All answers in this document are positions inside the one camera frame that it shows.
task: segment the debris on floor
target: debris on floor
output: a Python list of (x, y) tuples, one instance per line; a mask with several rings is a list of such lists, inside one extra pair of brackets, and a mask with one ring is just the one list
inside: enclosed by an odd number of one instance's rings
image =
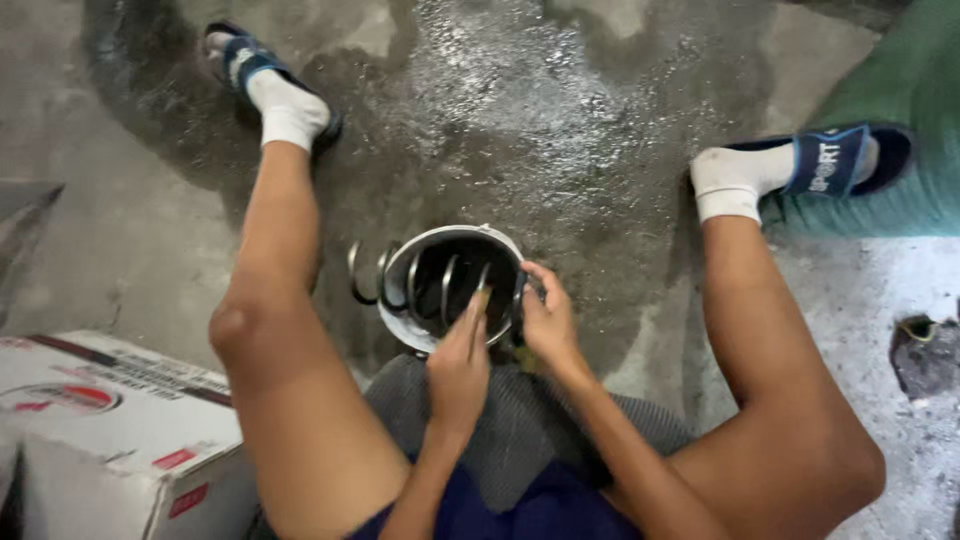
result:
[(949, 392), (960, 383), (960, 324), (926, 315), (900, 321), (890, 348), (900, 389), (914, 405)]

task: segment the knee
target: knee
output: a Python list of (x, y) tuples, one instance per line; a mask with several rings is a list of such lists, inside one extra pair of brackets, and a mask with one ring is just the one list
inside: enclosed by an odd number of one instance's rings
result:
[(879, 498), (886, 486), (886, 459), (865, 430), (847, 438), (855, 440), (840, 442), (843, 448), (836, 449), (831, 473), (844, 481), (853, 500), (866, 506)]
[(221, 359), (228, 356), (226, 352), (252, 333), (253, 319), (254, 314), (249, 308), (228, 299), (224, 299), (213, 310), (206, 332), (210, 345)]
[(875, 501), (886, 485), (883, 452), (859, 421), (851, 418), (821, 419), (816, 426), (800, 430), (799, 443), (808, 456), (807, 466), (829, 492), (855, 511)]
[(210, 345), (225, 367), (253, 349), (260, 336), (272, 333), (270, 327), (281, 324), (278, 319), (283, 310), (277, 297), (229, 291), (210, 315), (207, 326)]

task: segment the wet concrete floor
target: wet concrete floor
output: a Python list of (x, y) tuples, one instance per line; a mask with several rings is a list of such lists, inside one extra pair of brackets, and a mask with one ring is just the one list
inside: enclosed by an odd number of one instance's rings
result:
[[(560, 273), (608, 388), (703, 431), (735, 405), (703, 328), (685, 164), (712, 144), (799, 127), (904, 2), (8, 4), (0, 176), (66, 189), (4, 289), (15, 294), (3, 333), (92, 328), (217, 365), (205, 322), (228, 283), (258, 157), (254, 116), (197, 62), (203, 25), (229, 16), (347, 117), (316, 167), (315, 298), (359, 380), (399, 346), (350, 298), (353, 240), (371, 267), (391, 241), (490, 223)], [(960, 405), (909, 404), (885, 348), (904, 313), (955, 312), (960, 244), (770, 238), (888, 457), (887, 494), (833, 537), (952, 537)], [(925, 261), (922, 274), (904, 257)]]

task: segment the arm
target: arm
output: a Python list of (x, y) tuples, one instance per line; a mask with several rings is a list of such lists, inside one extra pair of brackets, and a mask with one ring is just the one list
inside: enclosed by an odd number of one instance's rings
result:
[(433, 538), (440, 499), (466, 445), (462, 437), (427, 425), (417, 464), (380, 532), (381, 540)]
[(643, 440), (580, 354), (570, 300), (557, 277), (532, 262), (523, 269), (546, 289), (544, 303), (533, 288), (523, 297), (524, 336), (564, 388), (587, 425), (613, 475), (631, 521), (651, 540), (698, 538), (729, 540), (722, 524), (700, 497)]
[(430, 421), (410, 478), (394, 504), (380, 540), (433, 538), (446, 483), (483, 411), (490, 381), (487, 354), (489, 293), (474, 295), (464, 314), (426, 360)]

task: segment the red logo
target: red logo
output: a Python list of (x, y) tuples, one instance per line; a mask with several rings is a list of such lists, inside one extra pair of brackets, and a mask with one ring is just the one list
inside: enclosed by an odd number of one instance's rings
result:
[(185, 461), (189, 461), (193, 459), (196, 456), (197, 455), (192, 451), (185, 448), (181, 448), (172, 454), (167, 454), (164, 457), (158, 458), (157, 460), (154, 461), (153, 464), (154, 464), (154, 467), (157, 467), (158, 469), (163, 469), (164, 471), (168, 471)]
[(0, 394), (0, 412), (85, 416), (114, 410), (123, 397), (93, 384), (53, 382), (20, 386)]
[(174, 519), (183, 512), (193, 508), (197, 504), (202, 503), (204, 499), (206, 499), (206, 488), (209, 487), (209, 485), (209, 482), (205, 483), (204, 485), (196, 489), (192, 489), (174, 499), (174, 503), (170, 505), (170, 513), (168, 514), (169, 518)]

